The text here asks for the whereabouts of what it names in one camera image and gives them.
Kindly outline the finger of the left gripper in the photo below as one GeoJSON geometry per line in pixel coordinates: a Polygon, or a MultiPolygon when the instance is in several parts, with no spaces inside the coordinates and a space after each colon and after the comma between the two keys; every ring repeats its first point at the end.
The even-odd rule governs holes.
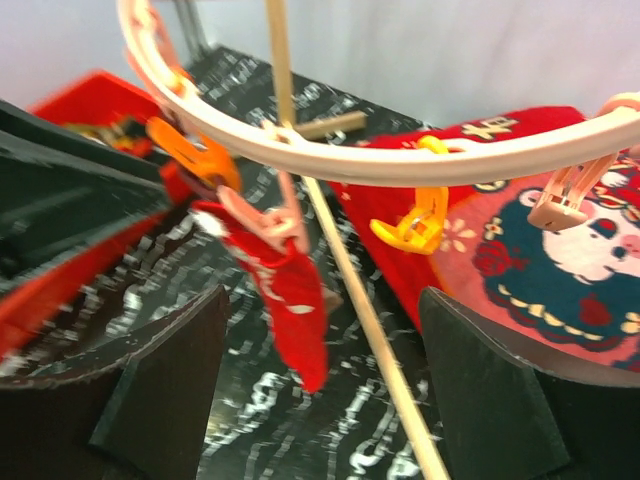
{"type": "Polygon", "coordinates": [[[156,165],[2,102],[2,294],[170,204],[156,165]]]}

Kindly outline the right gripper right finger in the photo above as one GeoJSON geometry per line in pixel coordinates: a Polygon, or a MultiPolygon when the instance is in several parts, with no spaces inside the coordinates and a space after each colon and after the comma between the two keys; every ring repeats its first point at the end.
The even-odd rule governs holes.
{"type": "Polygon", "coordinates": [[[419,313],[454,478],[638,478],[638,373],[566,354],[433,287],[419,313]]]}

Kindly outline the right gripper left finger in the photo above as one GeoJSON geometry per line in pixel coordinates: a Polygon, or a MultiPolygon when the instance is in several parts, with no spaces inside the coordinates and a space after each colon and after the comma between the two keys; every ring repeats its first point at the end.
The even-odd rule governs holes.
{"type": "Polygon", "coordinates": [[[2,378],[2,478],[195,478],[229,315],[218,286],[127,335],[2,378]]]}

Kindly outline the orange clip holding sock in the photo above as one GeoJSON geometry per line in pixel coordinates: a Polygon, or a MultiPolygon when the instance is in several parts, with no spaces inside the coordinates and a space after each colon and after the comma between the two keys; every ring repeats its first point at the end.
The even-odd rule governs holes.
{"type": "Polygon", "coordinates": [[[152,117],[147,122],[146,131],[154,143],[187,174],[188,179],[212,191],[219,186],[241,191],[242,178],[231,154],[204,134],[198,134],[202,144],[202,147],[198,147],[159,117],[152,117]]]}

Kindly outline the red cat pattern sock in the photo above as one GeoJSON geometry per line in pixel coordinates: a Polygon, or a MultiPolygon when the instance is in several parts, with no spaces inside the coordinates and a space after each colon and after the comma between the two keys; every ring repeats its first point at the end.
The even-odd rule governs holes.
{"type": "Polygon", "coordinates": [[[328,378],[328,314],[315,264],[291,239],[284,251],[273,249],[218,203],[197,200],[191,215],[249,273],[271,317],[282,361],[297,373],[304,390],[321,390],[328,378]]]}

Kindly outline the yellow orange clip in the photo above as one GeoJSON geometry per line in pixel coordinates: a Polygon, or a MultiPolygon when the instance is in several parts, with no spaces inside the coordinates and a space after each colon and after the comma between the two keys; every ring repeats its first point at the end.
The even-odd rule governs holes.
{"type": "Polygon", "coordinates": [[[413,208],[397,225],[372,219],[369,227],[379,240],[390,247],[407,253],[430,255],[441,243],[449,188],[415,188],[414,200],[413,208]]]}

